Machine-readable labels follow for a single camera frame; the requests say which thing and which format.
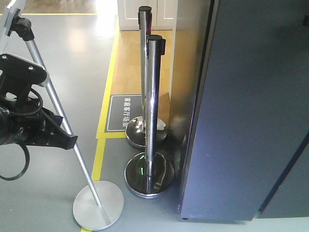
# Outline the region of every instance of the stanchion base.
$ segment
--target stanchion base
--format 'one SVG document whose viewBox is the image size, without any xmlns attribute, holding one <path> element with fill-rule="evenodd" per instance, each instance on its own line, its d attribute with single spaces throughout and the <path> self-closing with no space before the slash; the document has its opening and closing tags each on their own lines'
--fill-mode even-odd
<svg viewBox="0 0 309 232">
<path fill-rule="evenodd" d="M 133 157 L 126 165 L 125 180 L 128 189 L 142 198 L 155 198 L 172 184 L 174 169 L 162 154 L 154 156 L 154 175 L 146 175 L 145 153 Z"/>
<path fill-rule="evenodd" d="M 97 206 L 89 186 L 86 186 L 75 198 L 73 215 L 81 227 L 90 231 L 101 231 L 118 220 L 124 207 L 124 197 L 118 186 L 112 182 L 98 181 L 94 185 L 102 205 Z"/>
<path fill-rule="evenodd" d="M 164 121 L 158 118 L 156 127 L 157 144 L 165 140 L 168 134 L 168 128 Z M 126 127 L 126 137 L 129 142 L 138 148 L 145 148 L 145 131 L 143 130 L 143 117 L 139 116 L 132 119 Z"/>
</svg>

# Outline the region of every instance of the yellow tape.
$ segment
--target yellow tape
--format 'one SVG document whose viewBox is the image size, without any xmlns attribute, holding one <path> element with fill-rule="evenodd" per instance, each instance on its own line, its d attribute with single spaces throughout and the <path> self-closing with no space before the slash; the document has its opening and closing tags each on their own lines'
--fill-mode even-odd
<svg viewBox="0 0 309 232">
<path fill-rule="evenodd" d="M 106 86 L 105 86 L 105 92 L 104 92 L 104 97 L 103 97 L 100 120 L 98 122 L 97 134 L 105 132 L 105 126 L 106 126 L 106 121 L 107 121 L 107 112 L 108 112 L 108 109 L 109 109 L 111 90 L 112 90 L 112 78 L 113 78 L 114 70 L 115 70 L 116 54 L 117 54 L 117 47 L 118 47 L 118 41 L 119 41 L 118 23 L 117 23 L 116 27 L 117 28 L 116 28 L 116 32 L 115 32 L 114 44 L 112 46 L 111 61 L 110 61 L 110 66 L 109 66 L 108 76 L 107 76 L 107 81 L 106 81 Z"/>
<path fill-rule="evenodd" d="M 91 231 L 82 228 L 81 232 L 91 232 Z"/>
<path fill-rule="evenodd" d="M 93 163 L 92 176 L 91 176 L 94 182 L 99 181 L 101 178 L 105 143 L 106 139 L 98 140 L 95 161 Z"/>
<path fill-rule="evenodd" d="M 98 133 L 97 139 L 116 139 L 126 138 L 125 132 L 109 132 L 109 133 Z"/>
<path fill-rule="evenodd" d="M 98 13 L 22 13 L 21 15 L 100 15 Z"/>
</svg>

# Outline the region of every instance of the white cabinet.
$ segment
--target white cabinet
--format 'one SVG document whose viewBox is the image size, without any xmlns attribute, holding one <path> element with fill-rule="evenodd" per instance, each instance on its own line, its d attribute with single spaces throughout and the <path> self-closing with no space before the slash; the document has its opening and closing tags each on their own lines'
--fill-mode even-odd
<svg viewBox="0 0 309 232">
<path fill-rule="evenodd" d="M 172 30 L 177 9 L 177 0 L 118 0 L 120 30 L 139 30 L 140 6 L 152 8 L 153 30 Z"/>
</svg>

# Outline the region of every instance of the metal stand pole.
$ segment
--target metal stand pole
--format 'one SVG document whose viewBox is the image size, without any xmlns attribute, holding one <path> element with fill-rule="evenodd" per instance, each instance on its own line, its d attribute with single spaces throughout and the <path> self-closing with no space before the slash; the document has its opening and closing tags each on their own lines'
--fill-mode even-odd
<svg viewBox="0 0 309 232">
<path fill-rule="evenodd" d="M 33 61 L 45 67 L 35 41 L 25 42 Z M 46 90 L 56 113 L 63 117 L 62 126 L 64 130 L 73 134 L 51 79 L 46 84 Z M 103 230 L 113 225 L 120 217 L 124 206 L 124 197 L 118 186 L 111 182 L 98 181 L 93 183 L 77 143 L 74 146 L 74 152 L 88 182 L 88 186 L 82 189 L 75 199 L 73 206 L 75 220 L 80 226 L 88 230 Z"/>
<path fill-rule="evenodd" d="M 145 91 L 147 88 L 147 48 L 146 36 L 151 34 L 152 14 L 150 6 L 141 6 L 138 13 L 140 25 L 140 76 L 141 76 L 141 100 L 143 115 L 132 119 L 126 127 L 126 137 L 129 142 L 138 148 L 145 148 L 145 128 L 146 128 L 146 103 Z M 167 136 L 167 126 L 157 119 L 157 142 L 162 142 Z"/>
<path fill-rule="evenodd" d="M 143 198 L 155 198 L 172 183 L 174 169 L 170 161 L 155 152 L 161 55 L 165 40 L 159 35 L 147 36 L 147 88 L 145 91 L 145 152 L 133 157 L 126 166 L 125 180 L 129 190 Z"/>
</svg>

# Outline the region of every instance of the chrome stanchion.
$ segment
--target chrome stanchion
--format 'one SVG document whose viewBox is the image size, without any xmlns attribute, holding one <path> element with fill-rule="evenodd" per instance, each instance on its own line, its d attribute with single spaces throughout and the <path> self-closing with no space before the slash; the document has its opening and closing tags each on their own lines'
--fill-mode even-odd
<svg viewBox="0 0 309 232">
<path fill-rule="evenodd" d="M 151 33 L 152 14 L 150 6 L 141 6 L 138 13 L 140 25 L 140 76 L 141 76 L 141 100 L 142 116 L 132 119 L 126 127 L 128 141 L 138 148 L 145 148 L 146 107 L 145 91 L 147 88 L 146 78 L 146 36 Z M 167 126 L 161 119 L 157 119 L 157 142 L 163 141 L 167 136 Z"/>
<path fill-rule="evenodd" d="M 145 152 L 133 157 L 126 166 L 125 180 L 129 190 L 143 198 L 155 198 L 172 183 L 174 169 L 170 161 L 155 152 L 161 55 L 165 40 L 159 35 L 147 36 L 147 88 L 145 91 Z"/>
</svg>

